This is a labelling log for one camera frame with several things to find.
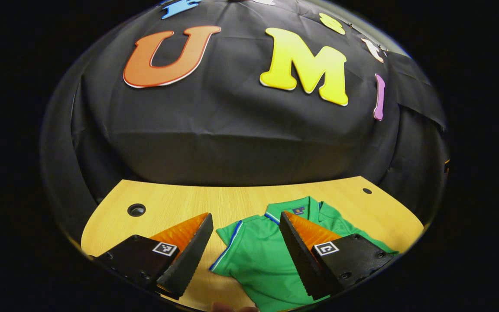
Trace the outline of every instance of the yellow letter m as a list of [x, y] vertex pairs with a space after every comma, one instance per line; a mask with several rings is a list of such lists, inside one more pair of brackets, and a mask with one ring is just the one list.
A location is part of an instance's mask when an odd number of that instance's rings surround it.
[[323, 76], [324, 85], [319, 88], [321, 98], [345, 106], [344, 63], [346, 57], [338, 50], [323, 47], [317, 56], [309, 50], [297, 34], [279, 28], [267, 28], [266, 33], [275, 40], [269, 71], [262, 73], [259, 81], [266, 87], [293, 90], [297, 81], [292, 77], [292, 63], [307, 94], [313, 92]]

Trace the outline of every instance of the wooden table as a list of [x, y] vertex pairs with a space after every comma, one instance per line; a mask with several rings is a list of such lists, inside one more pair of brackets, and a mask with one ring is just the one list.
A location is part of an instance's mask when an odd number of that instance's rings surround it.
[[[408, 250], [423, 231], [412, 212], [360, 176], [250, 187], [180, 186], [122, 180], [87, 222], [81, 248], [89, 255], [99, 256], [130, 235], [150, 237], [205, 212], [212, 213], [216, 230], [252, 215], [263, 215], [269, 203], [307, 196], [335, 207], [355, 227], [400, 252]], [[140, 217], [131, 217], [126, 211], [134, 203], [146, 207]], [[255, 306], [234, 278], [208, 271], [225, 247], [214, 232], [190, 285], [180, 300], [174, 302], [204, 311], [215, 301], [228, 302], [235, 309]]]

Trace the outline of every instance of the blue stripe trim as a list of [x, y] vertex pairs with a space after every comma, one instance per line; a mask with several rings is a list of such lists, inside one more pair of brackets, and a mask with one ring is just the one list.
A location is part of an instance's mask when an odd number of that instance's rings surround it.
[[232, 233], [232, 236], [230, 237], [230, 243], [228, 243], [228, 247], [226, 247], [226, 249], [224, 249], [224, 251], [220, 254], [220, 256], [217, 258], [217, 260], [215, 260], [215, 262], [211, 265], [211, 267], [209, 268], [210, 271], [213, 271], [214, 267], [222, 259], [224, 254], [228, 251], [228, 249], [230, 249], [230, 246], [232, 246], [232, 241], [234, 241], [234, 237], [236, 237], [236, 234], [238, 233], [238, 229], [240, 229], [240, 225], [242, 225], [241, 220], [238, 221], [238, 224], [236, 225], [236, 227], [234, 229], [234, 233]]
[[275, 222], [277, 225], [280, 225], [279, 222], [277, 222], [275, 219], [273, 219], [273, 217], [267, 213], [265, 213], [265, 217], [268, 217], [269, 219], [271, 219], [273, 222]]

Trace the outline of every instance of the shirt collar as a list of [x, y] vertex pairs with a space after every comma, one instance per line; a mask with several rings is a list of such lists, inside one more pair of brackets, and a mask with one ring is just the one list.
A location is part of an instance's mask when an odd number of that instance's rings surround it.
[[310, 196], [283, 203], [269, 204], [265, 211], [265, 216], [278, 224], [281, 219], [281, 212], [283, 211], [299, 215], [309, 221], [319, 221], [319, 204], [317, 200]]

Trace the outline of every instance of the orange soft finger pad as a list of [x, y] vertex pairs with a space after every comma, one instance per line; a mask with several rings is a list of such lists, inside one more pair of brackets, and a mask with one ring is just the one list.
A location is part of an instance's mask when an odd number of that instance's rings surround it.
[[327, 241], [334, 241], [341, 238], [340, 235], [321, 227], [307, 219], [294, 215], [293, 213], [285, 211], [290, 223], [301, 237], [301, 240], [311, 251], [314, 245], [326, 243]]
[[200, 228], [201, 223], [207, 215], [209, 215], [208, 212], [178, 223], [177, 225], [169, 227], [168, 229], [161, 231], [150, 238], [155, 241], [162, 241], [163, 243], [176, 245], [178, 249], [180, 249], [180, 253], [182, 253]]

